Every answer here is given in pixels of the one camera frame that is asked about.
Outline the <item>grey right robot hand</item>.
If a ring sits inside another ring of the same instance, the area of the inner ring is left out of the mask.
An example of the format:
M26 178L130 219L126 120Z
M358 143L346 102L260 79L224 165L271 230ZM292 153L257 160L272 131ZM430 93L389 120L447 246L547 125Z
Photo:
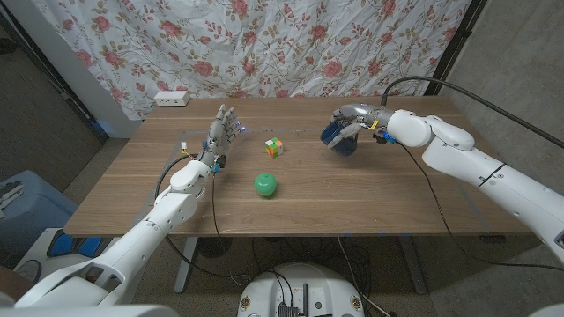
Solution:
M331 149L344 139L356 136L361 129L376 130L386 127L393 114L393 111L385 107L367 104L341 106L332 113L330 121L341 123L344 127L328 142L327 147Z

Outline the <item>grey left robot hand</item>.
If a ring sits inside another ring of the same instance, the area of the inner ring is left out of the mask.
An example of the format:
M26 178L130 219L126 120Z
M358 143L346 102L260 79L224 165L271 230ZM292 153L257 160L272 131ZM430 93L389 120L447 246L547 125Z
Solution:
M218 157L227 154L231 143L245 130L246 128L237 119L234 108L228 108L225 104L222 104L211 123L206 146L198 160L212 166Z

